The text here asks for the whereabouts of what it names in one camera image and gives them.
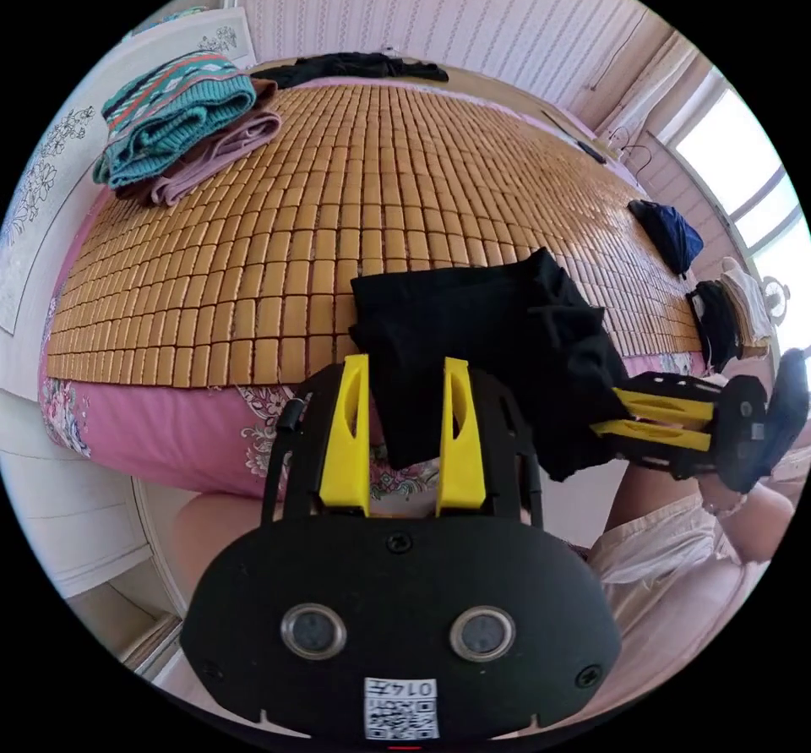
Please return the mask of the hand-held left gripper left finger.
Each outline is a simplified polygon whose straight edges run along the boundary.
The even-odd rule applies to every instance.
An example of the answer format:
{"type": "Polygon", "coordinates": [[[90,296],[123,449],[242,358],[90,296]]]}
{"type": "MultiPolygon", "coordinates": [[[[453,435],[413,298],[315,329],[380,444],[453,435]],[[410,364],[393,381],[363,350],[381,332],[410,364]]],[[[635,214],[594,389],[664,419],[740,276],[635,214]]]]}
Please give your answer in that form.
{"type": "Polygon", "coordinates": [[[330,510],[370,514],[370,390],[365,354],[343,362],[329,426],[319,498],[330,510]]]}

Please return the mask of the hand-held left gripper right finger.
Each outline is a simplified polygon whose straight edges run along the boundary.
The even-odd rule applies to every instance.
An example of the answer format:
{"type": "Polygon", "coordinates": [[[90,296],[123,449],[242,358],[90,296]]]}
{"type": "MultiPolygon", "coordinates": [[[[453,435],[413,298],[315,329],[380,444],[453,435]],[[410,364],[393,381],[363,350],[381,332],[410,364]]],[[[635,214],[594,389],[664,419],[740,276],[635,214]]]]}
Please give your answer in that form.
{"type": "Polygon", "coordinates": [[[468,362],[444,360],[436,515],[478,511],[487,495],[468,362]]]}

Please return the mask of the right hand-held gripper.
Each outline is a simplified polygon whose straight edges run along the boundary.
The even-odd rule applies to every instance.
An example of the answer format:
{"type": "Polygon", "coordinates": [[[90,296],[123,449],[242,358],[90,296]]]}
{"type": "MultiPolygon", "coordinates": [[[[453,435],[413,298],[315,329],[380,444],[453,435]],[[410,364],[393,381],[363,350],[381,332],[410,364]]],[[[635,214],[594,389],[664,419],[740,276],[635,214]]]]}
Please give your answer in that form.
{"type": "Polygon", "coordinates": [[[741,494],[767,475],[767,395],[758,379],[740,375],[719,385],[649,371],[613,391],[631,420],[591,429],[623,438],[624,459],[677,480],[715,474],[741,494]]]}

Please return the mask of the person's right hand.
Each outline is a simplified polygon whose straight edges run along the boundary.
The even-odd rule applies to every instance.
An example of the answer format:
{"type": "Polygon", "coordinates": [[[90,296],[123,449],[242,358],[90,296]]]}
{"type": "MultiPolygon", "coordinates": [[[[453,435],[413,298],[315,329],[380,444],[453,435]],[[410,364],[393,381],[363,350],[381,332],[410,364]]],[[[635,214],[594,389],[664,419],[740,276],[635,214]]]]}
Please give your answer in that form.
{"type": "Polygon", "coordinates": [[[697,483],[704,511],[718,520],[731,518],[754,502],[750,494],[729,489],[715,474],[701,475],[697,483]]]}

